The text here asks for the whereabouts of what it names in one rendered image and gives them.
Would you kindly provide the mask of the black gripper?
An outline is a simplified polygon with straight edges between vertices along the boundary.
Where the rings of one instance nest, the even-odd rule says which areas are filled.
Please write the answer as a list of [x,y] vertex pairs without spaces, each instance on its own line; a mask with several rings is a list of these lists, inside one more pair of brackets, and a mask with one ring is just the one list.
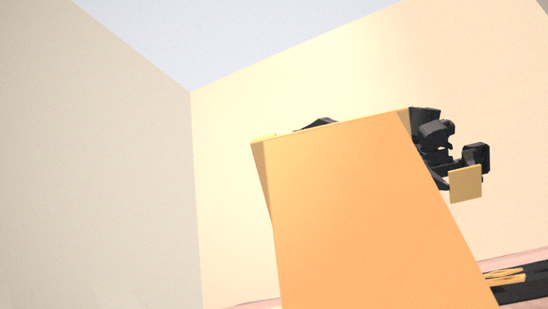
[[432,179],[439,191],[449,191],[449,183],[443,178],[448,177],[448,171],[481,164],[482,183],[483,174],[490,172],[490,146],[483,142],[472,143],[462,147],[462,158],[453,159],[449,156],[449,149],[434,149],[422,153],[422,161],[428,168]]

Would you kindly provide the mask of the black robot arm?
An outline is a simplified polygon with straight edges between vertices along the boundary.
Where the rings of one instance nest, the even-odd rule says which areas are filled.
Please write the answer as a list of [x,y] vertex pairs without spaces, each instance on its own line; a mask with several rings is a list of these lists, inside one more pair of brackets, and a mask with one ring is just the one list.
[[[449,136],[455,134],[455,123],[448,119],[440,120],[440,109],[431,107],[408,107],[408,109],[411,139],[414,146],[419,148],[421,156],[422,153],[428,153],[428,151],[439,147],[444,147],[450,150],[453,149],[453,145],[448,141]],[[329,117],[318,118],[316,121],[300,130],[314,128],[334,122],[339,121],[333,120]]]

